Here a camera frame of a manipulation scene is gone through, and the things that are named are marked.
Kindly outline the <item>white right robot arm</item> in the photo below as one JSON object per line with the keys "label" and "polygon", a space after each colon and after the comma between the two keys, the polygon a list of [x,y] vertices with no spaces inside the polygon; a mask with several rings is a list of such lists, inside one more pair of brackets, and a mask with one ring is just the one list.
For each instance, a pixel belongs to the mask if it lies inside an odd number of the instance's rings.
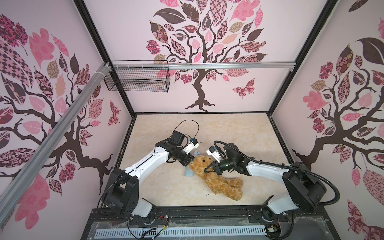
{"label": "white right robot arm", "polygon": [[300,209],[312,213],[320,204],[327,189],[319,177],[301,163],[293,165],[272,164],[257,161],[240,152],[233,144],[224,144],[221,151],[216,146],[207,150],[208,156],[214,158],[213,163],[206,167],[205,172],[221,175],[225,171],[236,171],[250,177],[262,177],[285,186],[286,192],[271,195],[261,206],[260,212],[266,221],[271,221],[284,212]]}

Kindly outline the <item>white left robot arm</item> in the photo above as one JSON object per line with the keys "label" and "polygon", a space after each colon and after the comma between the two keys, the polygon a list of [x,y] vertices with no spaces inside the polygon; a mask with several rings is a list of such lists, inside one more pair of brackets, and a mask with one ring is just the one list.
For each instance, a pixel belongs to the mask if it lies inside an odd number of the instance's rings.
{"label": "white left robot arm", "polygon": [[140,183],[170,159],[187,166],[194,158],[191,151],[198,146],[195,138],[189,140],[184,148],[171,140],[158,142],[154,149],[137,163],[123,170],[116,168],[112,171],[101,202],[122,217],[149,217],[153,212],[153,205],[139,199]]}

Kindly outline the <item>tan plush teddy bear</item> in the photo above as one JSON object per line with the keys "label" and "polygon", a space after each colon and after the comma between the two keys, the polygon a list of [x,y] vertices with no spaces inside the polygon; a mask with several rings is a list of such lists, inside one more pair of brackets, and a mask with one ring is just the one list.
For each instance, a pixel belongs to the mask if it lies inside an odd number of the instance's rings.
{"label": "tan plush teddy bear", "polygon": [[213,158],[199,155],[188,166],[215,195],[224,194],[234,201],[239,201],[243,196],[243,181],[240,178],[224,178],[217,173],[205,173],[204,169],[212,162],[214,162]]}

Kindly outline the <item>light blue fleece hoodie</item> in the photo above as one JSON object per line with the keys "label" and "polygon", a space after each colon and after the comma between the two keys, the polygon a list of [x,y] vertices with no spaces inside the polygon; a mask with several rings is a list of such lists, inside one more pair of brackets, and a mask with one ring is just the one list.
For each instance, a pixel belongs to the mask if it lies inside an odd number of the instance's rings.
{"label": "light blue fleece hoodie", "polygon": [[[201,153],[200,153],[199,151],[196,150],[196,151],[193,153],[193,156],[194,156],[194,158],[196,158],[196,157],[199,156],[200,154],[201,154]],[[193,177],[193,176],[194,176],[194,172],[190,169],[189,166],[186,167],[184,176],[185,176],[185,177]]]}

